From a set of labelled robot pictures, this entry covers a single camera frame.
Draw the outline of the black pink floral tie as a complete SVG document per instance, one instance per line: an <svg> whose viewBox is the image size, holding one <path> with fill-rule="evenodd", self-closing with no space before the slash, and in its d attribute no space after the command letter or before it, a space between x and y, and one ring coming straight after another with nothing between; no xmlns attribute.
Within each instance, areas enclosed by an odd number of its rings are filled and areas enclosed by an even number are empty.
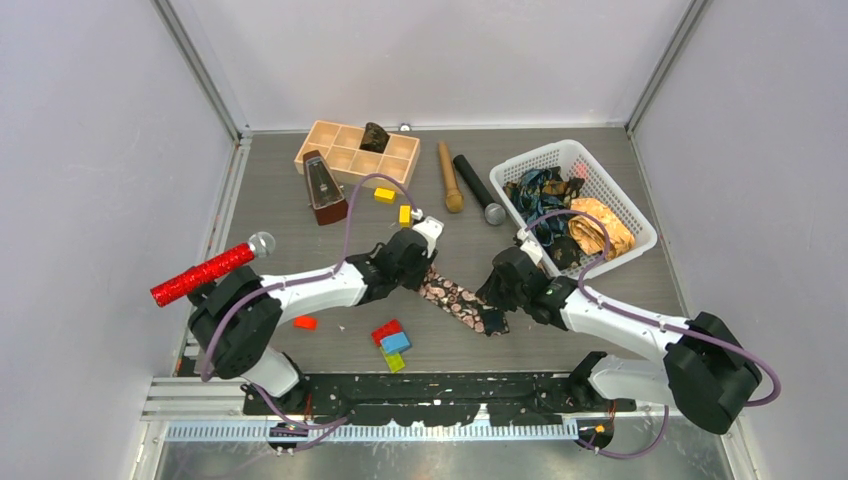
<svg viewBox="0 0 848 480"><path fill-rule="evenodd" d="M477 334L487 337L510 332L505 313L478 298L431 266L418 290L419 295Z"/></svg>

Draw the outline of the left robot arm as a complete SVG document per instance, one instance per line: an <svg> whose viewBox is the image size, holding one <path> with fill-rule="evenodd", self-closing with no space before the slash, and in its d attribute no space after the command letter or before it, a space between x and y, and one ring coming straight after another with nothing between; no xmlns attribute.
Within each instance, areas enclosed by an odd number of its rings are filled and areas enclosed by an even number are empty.
<svg viewBox="0 0 848 480"><path fill-rule="evenodd" d="M427 219L339 266L300 274L259 275L249 266L238 267L189 294L195 310L188 328L214 374L244 379L262 388L280 412L296 413L305 405L307 389L294 362L269 345L277 327L322 310L382 300L399 287L418 290L441 232Z"/></svg>

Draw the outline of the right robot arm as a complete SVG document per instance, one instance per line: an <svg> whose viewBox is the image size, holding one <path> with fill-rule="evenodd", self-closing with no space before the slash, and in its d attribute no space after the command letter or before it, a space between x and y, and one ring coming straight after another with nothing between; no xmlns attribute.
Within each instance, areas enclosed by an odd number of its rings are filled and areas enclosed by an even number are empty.
<svg viewBox="0 0 848 480"><path fill-rule="evenodd" d="M518 247L499 253L492 265L477 291L489 305L637 354L635 360L601 354L582 363L585 374L570 385L580 408L596 410L608 399L664 404L707 432L725 434L753 405L762 370L717 316L667 316L612 300L582 279L549 275Z"/></svg>

